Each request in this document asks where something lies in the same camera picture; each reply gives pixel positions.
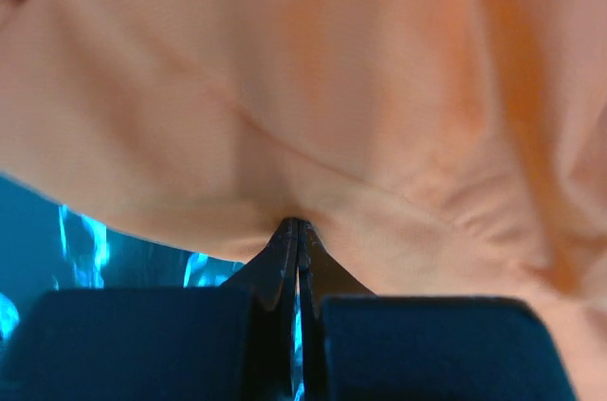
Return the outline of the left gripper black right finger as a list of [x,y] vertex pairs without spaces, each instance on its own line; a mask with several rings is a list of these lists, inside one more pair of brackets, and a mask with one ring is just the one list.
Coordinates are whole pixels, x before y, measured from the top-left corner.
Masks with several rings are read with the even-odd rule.
[[381,297],[298,225],[309,400],[572,400],[547,328],[513,298]]

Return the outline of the orange t shirt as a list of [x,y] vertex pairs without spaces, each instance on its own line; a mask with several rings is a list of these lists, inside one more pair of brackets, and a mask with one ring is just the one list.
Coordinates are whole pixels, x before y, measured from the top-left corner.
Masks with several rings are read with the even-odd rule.
[[167,246],[298,216],[378,294],[522,298],[606,396],[606,0],[1,0],[1,170]]

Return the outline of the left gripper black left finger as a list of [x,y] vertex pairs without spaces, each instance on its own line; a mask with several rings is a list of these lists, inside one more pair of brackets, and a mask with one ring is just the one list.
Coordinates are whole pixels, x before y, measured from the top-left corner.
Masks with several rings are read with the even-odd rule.
[[5,400],[288,400],[298,225],[217,287],[42,296],[1,360]]

